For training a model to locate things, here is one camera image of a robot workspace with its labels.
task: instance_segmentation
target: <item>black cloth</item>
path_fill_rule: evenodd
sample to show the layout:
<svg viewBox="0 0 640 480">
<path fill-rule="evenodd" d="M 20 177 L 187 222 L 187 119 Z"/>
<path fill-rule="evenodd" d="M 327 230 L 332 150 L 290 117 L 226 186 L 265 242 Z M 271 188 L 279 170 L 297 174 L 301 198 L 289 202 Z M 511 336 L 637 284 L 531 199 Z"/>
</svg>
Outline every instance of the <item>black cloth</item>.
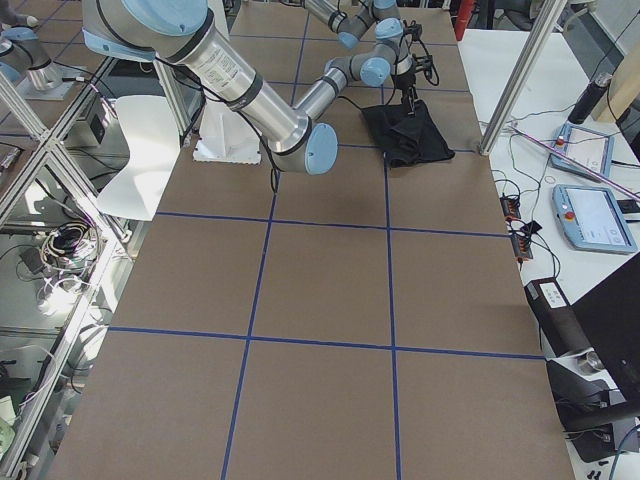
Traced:
<svg viewBox="0 0 640 480">
<path fill-rule="evenodd" d="M 415 103 L 415 117 L 402 105 L 376 105 L 362 109 L 369 133 L 390 167 L 449 160 L 455 153 L 438 131 L 422 100 Z"/>
</svg>

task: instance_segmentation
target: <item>light blue joint cap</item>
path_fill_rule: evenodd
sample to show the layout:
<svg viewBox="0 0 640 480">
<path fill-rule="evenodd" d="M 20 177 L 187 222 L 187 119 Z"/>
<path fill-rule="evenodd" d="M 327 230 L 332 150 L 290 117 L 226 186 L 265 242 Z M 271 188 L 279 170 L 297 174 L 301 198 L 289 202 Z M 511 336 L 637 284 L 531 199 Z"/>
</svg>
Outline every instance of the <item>light blue joint cap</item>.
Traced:
<svg viewBox="0 0 640 480">
<path fill-rule="evenodd" d="M 330 69 L 331 69 L 331 64 L 333 63 L 333 61 L 335 60 L 335 58 L 332 58 L 331 60 L 329 60 L 325 66 L 324 66 L 324 73 L 327 73 Z"/>
<path fill-rule="evenodd" d="M 7 77 L 7 80 L 9 80 L 11 83 L 17 82 L 22 76 L 20 75 L 20 72 L 13 68 L 11 65 L 7 65 L 6 63 L 2 62 L 0 62 L 0 72 L 2 72 L 2 74 Z"/>
<path fill-rule="evenodd" d="M 402 23 L 397 18 L 385 18 L 376 25 L 376 38 L 378 40 L 388 40 L 390 38 L 401 37 L 404 29 Z"/>
<path fill-rule="evenodd" d="M 338 136 L 331 125 L 318 123 L 309 135 L 304 166 L 309 175 L 322 175 L 333 167 L 338 156 Z"/>
<path fill-rule="evenodd" d="M 162 35 L 191 35 L 207 18 L 207 0 L 122 0 L 133 17 Z"/>
<path fill-rule="evenodd" d="M 387 8 L 395 7 L 396 0 L 373 0 L 373 6 L 378 10 L 386 10 Z"/>
<path fill-rule="evenodd" d="M 390 73 L 391 65 L 381 57 L 370 58 L 360 68 L 360 78 L 370 87 L 382 85 Z"/>
<path fill-rule="evenodd" d="M 355 47 L 360 40 L 358 37 L 349 32 L 340 32 L 338 34 L 338 41 L 344 45 L 347 49 L 351 50 Z"/>
<path fill-rule="evenodd" d="M 27 27 L 13 27 L 2 32 L 2 36 L 9 40 L 37 40 L 38 36 L 33 30 Z"/>
<path fill-rule="evenodd" d="M 84 33 L 84 43 L 87 48 L 100 55 L 120 58 L 121 60 L 131 60 L 133 62 L 153 62 L 154 58 L 156 58 L 156 52 L 154 51 L 127 47 L 112 40 L 94 35 L 84 28 L 82 29 L 82 33 Z"/>
</svg>

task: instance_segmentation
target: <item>cable bundle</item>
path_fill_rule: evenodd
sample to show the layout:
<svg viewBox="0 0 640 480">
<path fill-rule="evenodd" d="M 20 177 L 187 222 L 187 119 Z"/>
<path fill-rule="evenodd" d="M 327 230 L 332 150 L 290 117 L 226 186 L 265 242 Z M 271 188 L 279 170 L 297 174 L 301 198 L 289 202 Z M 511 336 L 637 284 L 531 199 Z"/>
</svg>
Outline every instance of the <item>cable bundle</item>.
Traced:
<svg viewBox="0 0 640 480">
<path fill-rule="evenodd" d="M 42 263 L 66 272 L 84 272 L 98 256 L 98 237 L 93 226 L 72 221 L 53 230 L 40 247 Z"/>
</svg>

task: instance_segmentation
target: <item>tablet screen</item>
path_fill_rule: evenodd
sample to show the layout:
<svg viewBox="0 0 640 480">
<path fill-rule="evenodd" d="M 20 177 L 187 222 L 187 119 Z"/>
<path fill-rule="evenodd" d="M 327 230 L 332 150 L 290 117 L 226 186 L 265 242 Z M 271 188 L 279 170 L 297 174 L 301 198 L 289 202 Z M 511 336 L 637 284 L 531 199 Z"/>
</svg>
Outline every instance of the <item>tablet screen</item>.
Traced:
<svg viewBox="0 0 640 480">
<path fill-rule="evenodd" d="M 568 188 L 567 193 L 585 242 L 629 245 L 605 192 Z"/>
<path fill-rule="evenodd" d="M 569 135 L 566 155 L 585 167 L 601 173 L 606 148 L 607 137 L 573 127 Z"/>
</svg>

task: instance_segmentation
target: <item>brown table surface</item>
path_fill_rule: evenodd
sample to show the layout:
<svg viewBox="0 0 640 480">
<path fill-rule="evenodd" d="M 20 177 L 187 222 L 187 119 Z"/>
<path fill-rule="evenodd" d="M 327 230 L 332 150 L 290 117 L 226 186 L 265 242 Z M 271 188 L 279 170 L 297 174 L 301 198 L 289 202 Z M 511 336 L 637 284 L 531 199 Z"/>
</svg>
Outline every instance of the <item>brown table surface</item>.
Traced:
<svg viewBox="0 0 640 480">
<path fill-rule="evenodd" d="M 49 478 L 573 478 L 448 14 L 403 15 L 455 158 L 386 170 L 342 100 L 335 168 L 275 197 L 268 165 L 185 152 Z M 232 42 L 288 101 L 345 54 L 277 4 Z"/>
</svg>

